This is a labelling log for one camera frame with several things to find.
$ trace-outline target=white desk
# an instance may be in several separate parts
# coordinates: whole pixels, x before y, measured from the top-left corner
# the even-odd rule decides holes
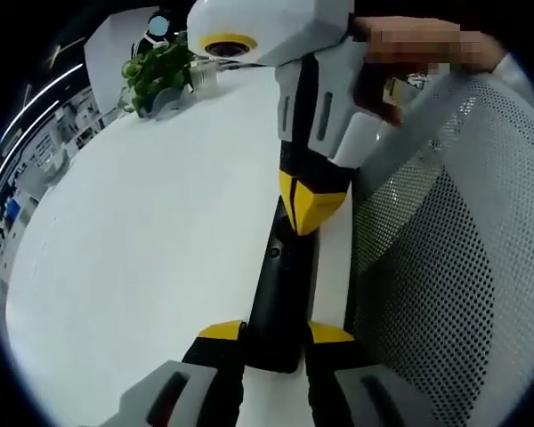
[[[202,328],[247,319],[279,196],[273,70],[218,76],[174,118],[113,122],[46,193],[20,243],[6,321],[60,425],[96,425]],[[351,208],[321,231],[313,318],[341,326]],[[241,426],[312,425],[303,372],[248,369]]]

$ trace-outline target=gray mesh fabric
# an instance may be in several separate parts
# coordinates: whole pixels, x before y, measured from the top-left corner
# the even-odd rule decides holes
[[[411,120],[392,138],[420,150],[354,185],[353,332],[446,425],[498,425],[534,378],[534,110],[447,76]]]

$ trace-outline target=yellow ring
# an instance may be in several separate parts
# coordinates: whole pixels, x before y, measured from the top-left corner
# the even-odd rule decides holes
[[[235,33],[214,34],[213,36],[202,37],[200,39],[200,43],[202,45],[202,48],[204,49],[206,49],[211,44],[224,43],[224,42],[244,44],[245,46],[249,48],[250,51],[257,47],[257,42],[253,38],[249,36],[243,36],[241,34],[235,34]]]

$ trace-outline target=white table surface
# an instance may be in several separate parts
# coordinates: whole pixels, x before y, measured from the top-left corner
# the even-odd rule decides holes
[[[97,425],[130,386],[181,360],[198,331],[247,319],[279,196],[279,89],[269,68],[177,117],[97,134],[38,206],[16,254],[6,323],[36,401]],[[344,322],[350,200],[321,230],[313,318]],[[312,425],[303,369],[247,369],[239,426]]]

